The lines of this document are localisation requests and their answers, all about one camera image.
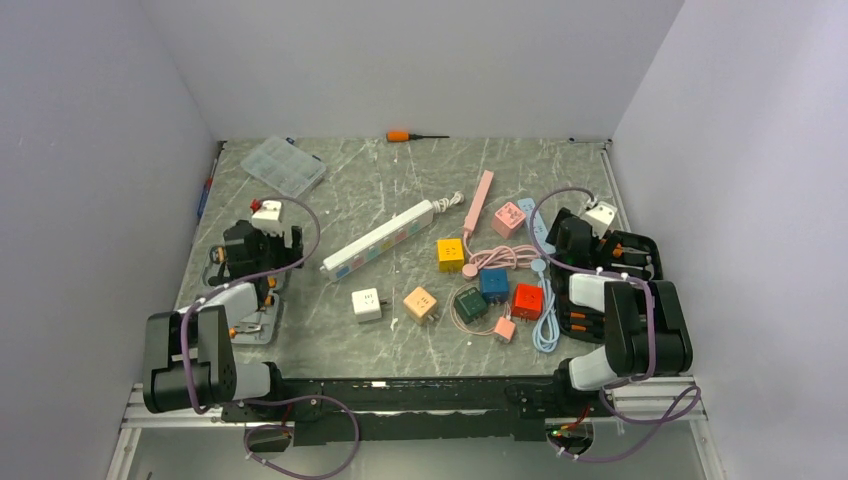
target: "blue power adapter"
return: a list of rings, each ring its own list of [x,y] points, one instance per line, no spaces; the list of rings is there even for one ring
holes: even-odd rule
[[[503,268],[484,268],[480,271],[480,293],[488,303],[509,301],[509,281]]]

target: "white power strip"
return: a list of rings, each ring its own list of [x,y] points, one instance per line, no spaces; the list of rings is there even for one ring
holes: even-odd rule
[[[418,205],[325,258],[321,271],[333,282],[344,277],[433,223],[435,210],[433,202],[422,200]]]

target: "white plug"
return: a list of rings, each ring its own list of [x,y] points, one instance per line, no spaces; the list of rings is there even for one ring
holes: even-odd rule
[[[350,300],[353,302],[353,314],[357,322],[377,320],[383,316],[383,311],[380,310],[382,302],[376,288],[353,292],[350,294]]]
[[[283,203],[276,200],[262,202],[259,210],[253,212],[250,217],[253,228],[262,230],[269,235],[281,237],[283,235]]]
[[[598,202],[597,205],[583,212],[580,218],[592,226],[592,232],[598,238],[603,238],[607,230],[609,230],[610,225],[612,225],[613,220],[615,220],[616,213],[618,213],[618,208],[615,205],[607,202]]]

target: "plastic storage box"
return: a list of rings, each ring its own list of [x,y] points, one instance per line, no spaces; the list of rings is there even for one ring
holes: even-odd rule
[[[241,167],[274,190],[299,198],[327,171],[324,162],[280,137],[271,137],[242,160]]]

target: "marble table surface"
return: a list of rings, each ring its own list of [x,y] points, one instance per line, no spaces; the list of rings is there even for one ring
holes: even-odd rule
[[[221,243],[223,231],[236,220],[249,217],[252,199],[275,193],[239,165],[260,143],[232,140],[225,144],[178,305],[187,305],[203,292],[200,275],[209,247]],[[474,251],[529,242],[523,228],[504,241],[490,227],[495,211],[507,201],[538,200],[555,188],[570,185],[587,187],[614,204],[600,154],[602,144],[514,138],[389,144],[373,138],[303,138],[296,146],[327,164],[324,180],[303,197],[320,219],[321,243],[306,266],[293,272],[282,294],[285,308],[271,343],[234,345],[238,361],[274,361],[290,378],[547,375],[563,359],[595,348],[563,336],[553,353],[541,354],[533,348],[533,323],[518,322],[510,344],[457,330],[446,303],[451,291],[465,280],[458,274],[439,273],[436,240],[460,236],[483,170],[492,170],[495,177],[471,239]],[[464,205],[437,215],[432,225],[340,281],[330,282],[318,271],[324,258],[392,215],[422,199],[450,197],[457,190],[468,199]],[[543,206],[543,219],[550,226],[557,209],[576,209],[584,201],[578,193],[554,197]],[[308,251],[315,240],[315,227],[296,205],[286,208],[286,221],[303,227],[304,250]],[[535,284],[538,280],[530,270],[508,274],[513,288],[516,283]],[[417,286],[423,286],[439,302],[435,323],[419,326],[403,309],[404,297]],[[382,321],[360,325],[354,319],[351,293],[371,287],[390,304],[383,307]],[[478,328],[493,325],[497,317],[490,311]]]

